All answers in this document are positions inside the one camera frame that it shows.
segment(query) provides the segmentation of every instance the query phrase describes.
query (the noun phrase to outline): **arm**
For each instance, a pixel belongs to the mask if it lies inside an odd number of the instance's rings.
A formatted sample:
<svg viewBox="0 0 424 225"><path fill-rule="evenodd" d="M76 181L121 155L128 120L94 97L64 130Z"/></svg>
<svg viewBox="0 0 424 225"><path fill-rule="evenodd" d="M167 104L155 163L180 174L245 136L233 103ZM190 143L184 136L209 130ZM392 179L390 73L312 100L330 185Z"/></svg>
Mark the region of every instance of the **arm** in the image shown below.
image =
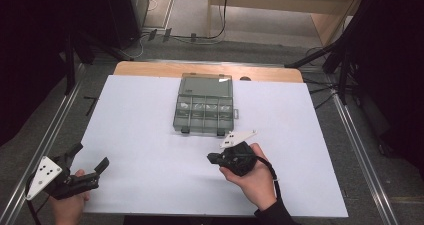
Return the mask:
<svg viewBox="0 0 424 225"><path fill-rule="evenodd" d="M250 147L257 156L268 161L258 144L254 143ZM238 185L249 201L258 207L255 216L261 224L297 224L287 212L283 201L277 201L272 176L265 164L257 161L253 170L243 177L235 175L225 167L220 167L219 170L228 181Z"/></svg>
<svg viewBox="0 0 424 225"><path fill-rule="evenodd" d="M78 170L75 175L78 177L83 176L84 170ZM49 202L53 207L55 224L77 225L81 220L84 204L89 199L90 193L88 191L62 200L50 197Z"/></svg>

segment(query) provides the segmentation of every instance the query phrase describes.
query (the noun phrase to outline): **floor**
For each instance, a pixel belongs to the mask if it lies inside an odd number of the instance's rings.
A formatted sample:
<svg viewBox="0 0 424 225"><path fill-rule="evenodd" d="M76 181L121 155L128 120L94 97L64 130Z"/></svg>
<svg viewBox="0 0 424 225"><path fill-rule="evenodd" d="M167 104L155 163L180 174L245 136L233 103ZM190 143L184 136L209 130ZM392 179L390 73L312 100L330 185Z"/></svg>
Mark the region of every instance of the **floor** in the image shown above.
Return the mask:
<svg viewBox="0 0 424 225"><path fill-rule="evenodd" d="M170 8L169 11L165 12L165 16L163 16L164 13L162 12L162 17L156 21L153 18L150 21L146 20L146 22L151 22L149 28L158 28L159 33L163 33L164 29L172 28L172 35L190 36L192 33L196 33L197 36L208 35L208 31L206 30L207 0L172 0L171 3L170 1L171 0L164 0L163 2L164 4L171 4L171 6L165 6ZM159 10L162 6L161 0L155 0L155 2L158 2L156 8L154 8L154 2L151 2L151 13L156 9ZM217 34L218 31L221 30L222 24L218 9L218 7L213 7L212 9L213 22L211 24L211 35ZM277 45L277 48L278 46L282 46L294 48L295 50L297 49L296 51L302 51L302 56L306 55L308 52L314 51L313 48L321 46L310 15L303 13L227 8L225 31L224 41L240 42L241 44L256 44L256 46L253 46L253 50L261 51L262 54L251 55L249 61L255 61L255 63L260 63L261 59L267 61L266 63L277 63L275 62L276 59L273 59L275 55L267 54L266 52L275 49L272 45ZM230 48L227 47L228 44L223 43L221 45L223 47L221 49ZM154 46L163 46L164 50L153 50L152 47ZM166 44L145 44L145 54L139 59L155 58L155 56L159 57L159 55L167 57L167 49L176 48L183 51L177 53L175 57L171 57L172 59L184 58L184 55L187 55L185 52L191 49L191 47L179 44L177 41ZM193 52L190 56L196 57L199 60L207 57L209 61L212 61L213 58L211 58L209 53L216 53L216 49L219 48L213 47L213 52L209 52L206 49L197 49L196 52ZM136 54L139 50L139 45L135 44L133 47L126 50L126 52ZM221 61L222 59L231 61L231 59L234 59L234 55L223 56L223 58L217 58L214 61L220 59ZM303 71L302 74L304 78L318 80L321 83L328 82L328 78L320 70L320 65L323 61L324 58L321 58L320 60L314 61L314 65L308 65L309 68L313 68L313 72ZM77 142L84 134L84 129L89 121L89 117L82 114L87 112L90 101L83 99L83 96L98 96L101 92L104 79L108 74L113 72L114 66L116 65L116 61L111 61L110 58L105 60L100 59L100 61L98 59L97 62L97 64L87 67L87 75L82 85L83 90L76 99L78 106L70 110L68 121L62 125L60 132L57 134L57 139L55 141L56 147L53 147L53 152L55 150L57 152L60 145L66 144L69 141ZM310 86L310 90L322 88L322 85L313 83L308 84L308 86ZM11 141L13 146L15 146L14 148L11 146L0 147L0 161L4 159L6 154L10 156L10 154L19 151L19 145L27 143L28 140L35 141L33 143L36 145L43 140L42 136L44 131L48 129L48 124L54 117L55 109L59 107L62 102L63 97L61 96L61 92L63 91L63 87L63 83L59 84L58 87L51 92L46 102L37 109L35 116L37 118L42 117L43 120L29 120L22 129L22 136ZM321 103L328 96L329 93L311 95L314 104ZM360 107L356 105L354 101L355 97L349 96L348 98L347 107L352 114L355 128L361 135L361 142L364 144L367 156L372 162L379 182L381 182L387 199L390 201L398 220L398 222L389 224L422 224L422 221L424 221L424 182L421 180L417 170L401 158L395 157L389 159L380 154L378 150L378 141L373 135L372 129L366 117L364 117L361 112ZM345 134L346 130L344 124L340 120L335 104L336 103L331 100L325 103L323 107L317 110L317 116L320 120L326 142L328 143L329 152L332 155L333 165L337 178L339 179L346 206L348 207L350 218L338 220L311 220L300 218L299 220L303 224L383 224L380 214L377 211L375 201L371 196L369 183L364 178L363 168L361 168L357 161L355 150L349 143L348 136L336 136L336 134ZM36 146L34 146L32 150L25 150L25 153L34 153L35 150ZM19 163L24 156L28 156L28 154L24 155L18 153L14 157L14 162L6 164L6 167L2 167L2 169L7 171L24 171L26 169L26 163ZM3 179L9 178L11 180L15 179L13 174L9 174ZM0 194L0 198L2 202L4 202L8 199L8 195ZM28 213L26 207L23 208L21 213ZM42 214L46 217L50 216L47 211L42 211ZM101 224L122 224L122 218L117 218L113 215L88 215L87 217L87 220L85 220L83 224L91 224L93 221L97 221ZM27 224L27 221L28 220L23 219L21 215L16 224Z"/></svg>

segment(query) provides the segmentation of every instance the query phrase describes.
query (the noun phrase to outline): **white tabletop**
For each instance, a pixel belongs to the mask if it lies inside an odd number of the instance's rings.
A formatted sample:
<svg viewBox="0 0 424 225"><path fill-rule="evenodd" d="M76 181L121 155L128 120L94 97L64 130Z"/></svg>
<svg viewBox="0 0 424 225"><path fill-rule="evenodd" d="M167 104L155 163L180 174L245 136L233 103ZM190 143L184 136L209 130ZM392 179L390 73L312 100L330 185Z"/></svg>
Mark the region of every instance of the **white tabletop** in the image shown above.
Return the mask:
<svg viewBox="0 0 424 225"><path fill-rule="evenodd" d="M252 216L256 207L206 158L223 138L172 126L180 79L110 76L72 169L109 167L85 212ZM257 130L292 216L347 217L308 89L300 83L233 81L235 131Z"/></svg>

